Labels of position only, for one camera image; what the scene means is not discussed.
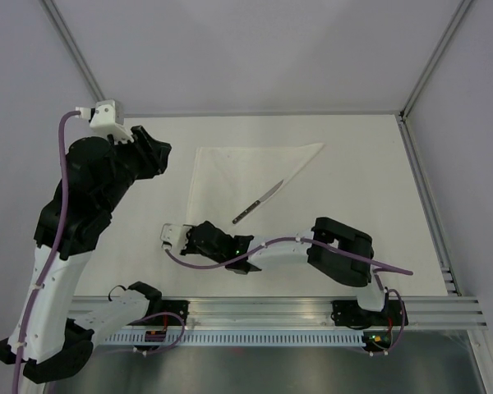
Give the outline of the steel knife dark handle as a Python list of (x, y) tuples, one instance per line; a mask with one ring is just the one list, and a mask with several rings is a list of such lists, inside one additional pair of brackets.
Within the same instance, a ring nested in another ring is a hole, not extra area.
[(283, 180), (279, 181), (276, 185), (270, 188), (267, 192), (265, 192), (260, 198), (250, 204), (245, 210), (243, 210), (240, 214), (238, 214), (233, 220), (232, 224), (238, 224), (242, 219), (244, 219), (247, 215), (249, 215), (252, 211), (254, 211), (259, 205), (265, 202), (268, 198), (270, 198), (273, 194), (275, 194), (280, 187), (283, 185)]

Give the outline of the white cloth napkin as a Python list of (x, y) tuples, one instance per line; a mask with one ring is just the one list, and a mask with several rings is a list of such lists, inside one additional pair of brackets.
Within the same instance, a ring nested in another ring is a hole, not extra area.
[(196, 150), (185, 223), (212, 222), (230, 230), (280, 192), (325, 147), (199, 147)]

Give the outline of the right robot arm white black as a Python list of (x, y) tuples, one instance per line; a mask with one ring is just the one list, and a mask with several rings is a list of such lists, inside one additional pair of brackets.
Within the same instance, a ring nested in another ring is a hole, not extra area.
[(206, 221), (187, 230), (180, 254), (225, 263), (227, 270), (238, 274), (260, 272), (269, 263), (281, 268), (306, 263), (355, 290), (358, 313), (364, 322), (377, 324), (389, 312), (385, 291), (373, 278), (371, 265), (352, 257), (374, 258), (371, 236), (331, 218), (317, 218), (309, 231), (278, 239), (232, 236)]

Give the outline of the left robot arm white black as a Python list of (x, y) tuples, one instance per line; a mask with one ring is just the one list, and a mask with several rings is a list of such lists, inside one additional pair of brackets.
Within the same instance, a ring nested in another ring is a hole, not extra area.
[(68, 316), (81, 274), (122, 197), (136, 181), (168, 167), (171, 144), (143, 126), (131, 132), (126, 143), (112, 136), (77, 140), (61, 156), (62, 179), (35, 229), (30, 291), (15, 331), (0, 341), (0, 360), (15, 367), (14, 388), (20, 378), (37, 384), (70, 378), (106, 337), (139, 320), (153, 325), (162, 318), (161, 292), (143, 282), (95, 314)]

